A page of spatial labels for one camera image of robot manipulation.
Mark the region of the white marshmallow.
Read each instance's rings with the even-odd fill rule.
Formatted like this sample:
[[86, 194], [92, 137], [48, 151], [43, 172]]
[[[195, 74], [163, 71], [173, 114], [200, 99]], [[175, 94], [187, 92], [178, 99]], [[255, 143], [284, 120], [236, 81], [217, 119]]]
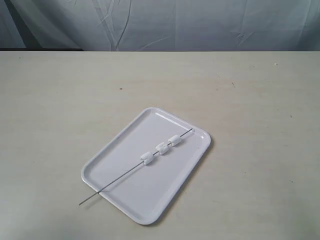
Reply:
[[161, 142], [155, 149], [159, 155], [164, 155], [169, 150], [169, 145], [167, 143]]
[[168, 139], [168, 146], [177, 146], [182, 141], [182, 137], [179, 135], [173, 135], [171, 138]]
[[140, 160], [142, 161], [142, 163], [146, 166], [146, 165], [149, 165], [155, 158], [155, 155], [157, 153], [152, 153], [150, 151], [148, 152], [145, 152], [144, 154], [142, 154], [140, 156]]

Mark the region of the thin metal skewer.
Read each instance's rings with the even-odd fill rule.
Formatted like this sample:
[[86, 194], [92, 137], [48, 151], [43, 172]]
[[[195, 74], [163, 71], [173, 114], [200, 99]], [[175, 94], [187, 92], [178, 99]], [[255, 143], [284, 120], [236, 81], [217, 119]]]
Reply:
[[[184, 132], [183, 134], [180, 135], [180, 137], [183, 137], [184, 135], [186, 135], [187, 133], [191, 132], [193, 130], [193, 128], [189, 129], [188, 131]], [[151, 155], [154, 157], [156, 154], [158, 154], [159, 151], [156, 151], [154, 153], [152, 153]], [[122, 177], [124, 177], [125, 175], [127, 175], [128, 173], [130, 173], [131, 171], [135, 170], [137, 167], [139, 167], [140, 165], [144, 165], [145, 160], [141, 160], [140, 163], [138, 163], [137, 165], [135, 165], [134, 167], [132, 167], [131, 169], [129, 169], [127, 172], [123, 173], [122, 175], [120, 175], [119, 177], [117, 177], [116, 179], [114, 179], [113, 181], [111, 181], [110, 183], [108, 183], [107, 185], [105, 185], [104, 187], [102, 187], [100, 190], [96, 191], [94, 194], [90, 195], [89, 197], [87, 197], [86, 199], [84, 199], [83, 201], [81, 201], [78, 206], [84, 204], [86, 201], [88, 201], [89, 199], [93, 198], [95, 195], [98, 195], [100, 192], [102, 192], [104, 189], [106, 189], [107, 187], [111, 186], [112, 184], [114, 184], [116, 181], [118, 181], [119, 179], [121, 179]]]

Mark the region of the white rectangular plastic tray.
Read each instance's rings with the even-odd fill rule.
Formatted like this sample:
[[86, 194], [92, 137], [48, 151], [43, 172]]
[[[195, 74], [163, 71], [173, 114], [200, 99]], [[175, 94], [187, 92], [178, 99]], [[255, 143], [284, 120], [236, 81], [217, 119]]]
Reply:
[[144, 109], [97, 153], [81, 171], [82, 180], [95, 192], [141, 162], [141, 155], [174, 135], [182, 141], [155, 155], [99, 193], [141, 225], [154, 223], [188, 179], [211, 144], [211, 136], [179, 117], [157, 107]]

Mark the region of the white backdrop curtain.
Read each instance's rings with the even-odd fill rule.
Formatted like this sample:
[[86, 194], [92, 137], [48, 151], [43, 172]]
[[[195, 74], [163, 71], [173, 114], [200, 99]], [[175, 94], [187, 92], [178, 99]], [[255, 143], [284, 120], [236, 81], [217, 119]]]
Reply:
[[317, 0], [3, 0], [0, 47], [317, 51]]

